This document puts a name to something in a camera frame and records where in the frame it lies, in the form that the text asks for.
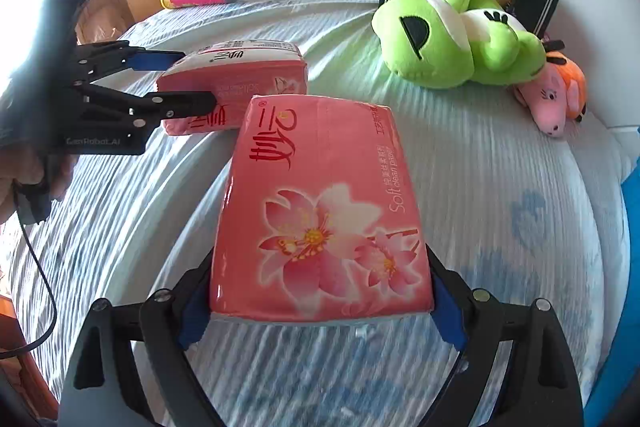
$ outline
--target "cherry blossom print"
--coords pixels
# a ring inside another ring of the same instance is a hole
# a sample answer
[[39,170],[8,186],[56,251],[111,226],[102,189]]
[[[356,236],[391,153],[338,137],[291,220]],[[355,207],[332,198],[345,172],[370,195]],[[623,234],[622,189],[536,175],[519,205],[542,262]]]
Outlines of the cherry blossom print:
[[409,268],[416,253],[403,249],[401,234],[388,237],[377,230],[372,241],[356,250],[360,254],[356,263],[369,270],[369,286],[378,285],[384,295],[389,289],[400,296],[410,295],[411,286],[422,280]]
[[380,217],[380,207],[352,201],[346,184],[326,188],[316,201],[295,190],[280,190],[278,195],[287,204],[265,203],[274,234],[258,245],[270,252],[262,264],[262,282],[281,273],[295,299],[318,290],[347,297],[352,283],[345,260],[361,255],[358,248],[370,243],[366,230]]

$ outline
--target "pink tissue pack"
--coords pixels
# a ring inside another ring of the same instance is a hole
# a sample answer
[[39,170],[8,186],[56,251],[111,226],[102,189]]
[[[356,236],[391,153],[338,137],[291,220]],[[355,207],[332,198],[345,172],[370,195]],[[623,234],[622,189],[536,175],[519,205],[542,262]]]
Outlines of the pink tissue pack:
[[162,120],[171,136],[238,128],[256,94],[305,94],[306,62],[290,42],[220,42],[178,60],[156,81],[158,91],[210,90],[218,101],[207,116]]
[[252,98],[220,211],[211,310],[276,323],[429,312],[426,248],[388,107]]

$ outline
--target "bed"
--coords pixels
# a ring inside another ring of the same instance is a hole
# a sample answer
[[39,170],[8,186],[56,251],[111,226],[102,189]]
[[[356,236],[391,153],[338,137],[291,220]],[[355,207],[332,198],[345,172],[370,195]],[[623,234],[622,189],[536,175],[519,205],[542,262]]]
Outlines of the bed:
[[[391,107],[430,247],[471,287],[503,301],[542,295],[553,302],[586,401],[626,296],[629,233],[620,182],[631,159],[591,113],[580,126],[568,125],[566,139],[551,140],[503,89],[468,83],[425,90],[391,75],[370,28],[376,6],[241,0],[165,10],[123,38],[186,52],[228,39],[291,41],[309,64],[310,93]],[[125,71],[100,83],[143,94],[156,76]],[[168,137],[156,130],[143,156],[84,156],[65,201],[31,228],[60,312],[52,337],[34,352],[54,395],[60,397],[94,299],[144,300],[210,250],[235,139],[234,131]],[[15,216],[0,241],[18,318],[34,339],[51,307]],[[134,352],[154,415],[167,423],[145,351]],[[488,418],[507,356],[502,346],[475,425]],[[428,316],[318,328],[215,320],[189,352],[231,426],[412,426],[455,357]]]

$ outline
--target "pink flower graphic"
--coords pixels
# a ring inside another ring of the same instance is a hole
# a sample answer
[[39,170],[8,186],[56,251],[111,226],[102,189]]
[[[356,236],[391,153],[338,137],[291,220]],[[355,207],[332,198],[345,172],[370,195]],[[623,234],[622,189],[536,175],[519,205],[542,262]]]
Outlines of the pink flower graphic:
[[262,264],[262,281],[282,270],[282,281],[296,299],[319,289],[346,297],[351,280],[344,259],[358,256],[356,248],[369,242],[365,230],[380,217],[378,206],[351,201],[346,184],[332,185],[316,203],[295,190],[280,190],[289,206],[265,203],[265,216],[274,235],[258,246],[273,253]]
[[277,76],[275,83],[276,94],[297,94],[300,92],[300,82],[295,80],[285,80]]
[[385,308],[383,299],[375,298],[364,301],[348,302],[342,306],[341,312],[344,317],[360,319],[363,317],[375,316]]
[[402,233],[387,237],[377,230],[373,241],[356,250],[360,254],[356,263],[369,270],[369,286],[380,284],[382,293],[391,288],[398,295],[406,296],[411,291],[410,286],[421,280],[409,268],[416,254],[402,249]]

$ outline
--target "orange plush toy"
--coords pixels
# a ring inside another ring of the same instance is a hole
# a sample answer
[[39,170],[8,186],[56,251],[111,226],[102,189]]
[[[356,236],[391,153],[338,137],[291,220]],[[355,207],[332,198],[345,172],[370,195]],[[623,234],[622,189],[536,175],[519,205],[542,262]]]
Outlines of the orange plush toy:
[[540,131],[554,138],[562,136],[567,120],[579,122],[586,111],[584,74],[557,51],[547,52],[540,73],[530,82],[513,86],[513,94],[529,108]]
[[569,105],[566,108],[566,117],[577,122],[582,121],[582,117],[587,112],[587,81],[584,73],[574,61],[566,58],[560,52],[548,52],[546,54],[547,62],[551,62],[558,68],[558,73],[564,80],[567,92],[577,89],[579,110],[573,110]]

